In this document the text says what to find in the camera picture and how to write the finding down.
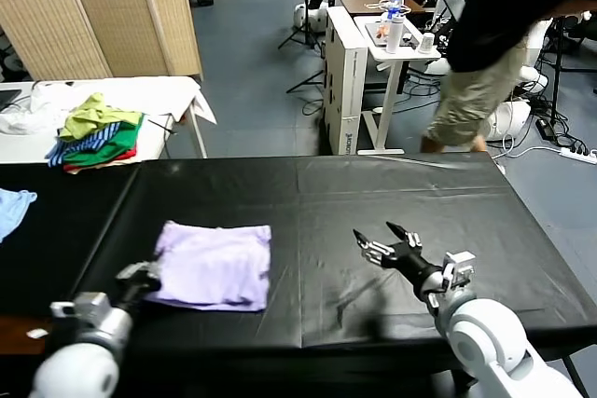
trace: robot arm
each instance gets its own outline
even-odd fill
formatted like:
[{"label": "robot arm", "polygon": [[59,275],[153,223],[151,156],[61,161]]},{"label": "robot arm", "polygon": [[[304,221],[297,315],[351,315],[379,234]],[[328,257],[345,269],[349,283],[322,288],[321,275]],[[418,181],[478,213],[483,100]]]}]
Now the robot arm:
[{"label": "robot arm", "polygon": [[564,375],[546,365],[511,309],[494,300],[479,299],[470,290],[473,254],[447,253],[443,267],[432,265],[421,256],[423,246],[416,233],[387,225],[399,243],[381,244],[354,231],[362,255],[382,268],[397,269],[412,283],[415,295],[427,305],[458,361],[479,381],[483,396],[581,396]]},{"label": "robot arm", "polygon": [[133,315],[146,294],[161,287],[157,262],[127,266],[117,275],[122,295],[112,307],[105,293],[81,293],[54,302],[54,319],[75,319],[72,344],[53,353],[35,372],[30,398],[107,398],[118,384],[118,364]]}]

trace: power strip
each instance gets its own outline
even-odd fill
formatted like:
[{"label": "power strip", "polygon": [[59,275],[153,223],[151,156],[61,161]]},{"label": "power strip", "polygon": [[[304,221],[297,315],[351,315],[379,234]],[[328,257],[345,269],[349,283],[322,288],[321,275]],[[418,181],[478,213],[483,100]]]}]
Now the power strip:
[{"label": "power strip", "polygon": [[597,156],[595,154],[589,154],[585,156],[583,154],[577,154],[570,151],[570,148],[562,148],[560,150],[560,156],[564,156],[565,158],[573,158],[574,160],[580,160],[581,162],[591,163],[593,165],[597,164]]}]

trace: person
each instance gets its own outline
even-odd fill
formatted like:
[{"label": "person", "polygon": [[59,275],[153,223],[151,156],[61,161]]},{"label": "person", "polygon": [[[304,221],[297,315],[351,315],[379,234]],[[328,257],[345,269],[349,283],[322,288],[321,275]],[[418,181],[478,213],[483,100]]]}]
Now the person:
[{"label": "person", "polygon": [[526,60],[525,36],[542,19],[597,9],[597,0],[466,0],[448,45],[451,72],[421,151],[469,144],[485,151],[479,133],[514,89]]}]

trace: striped shirt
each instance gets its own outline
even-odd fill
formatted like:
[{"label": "striped shirt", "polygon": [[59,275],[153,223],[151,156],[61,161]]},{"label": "striped shirt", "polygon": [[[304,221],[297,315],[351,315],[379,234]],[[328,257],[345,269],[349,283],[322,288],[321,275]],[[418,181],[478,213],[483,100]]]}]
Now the striped shirt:
[{"label": "striped shirt", "polygon": [[75,153],[78,151],[98,151],[116,135],[119,129],[120,122],[117,121],[115,123],[108,124],[102,130],[97,130],[82,140],[65,142],[59,139],[58,143],[56,143],[56,145],[46,156],[48,158],[48,166],[56,167],[58,165],[62,165],[64,162],[64,156],[70,153]]}]

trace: red cloth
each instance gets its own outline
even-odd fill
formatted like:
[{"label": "red cloth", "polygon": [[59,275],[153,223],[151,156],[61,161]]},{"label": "red cloth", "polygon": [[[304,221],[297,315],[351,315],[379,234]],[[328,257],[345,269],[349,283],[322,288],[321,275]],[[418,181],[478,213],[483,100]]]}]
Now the red cloth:
[{"label": "red cloth", "polygon": [[[111,161],[114,160],[126,160],[127,158],[134,158],[137,155],[137,145],[135,145],[132,149],[122,153],[120,156],[113,158]],[[66,172],[73,172],[74,170],[87,170],[90,168],[95,168],[97,165],[91,165],[89,167],[78,167],[77,165],[63,165],[63,168]]]}]

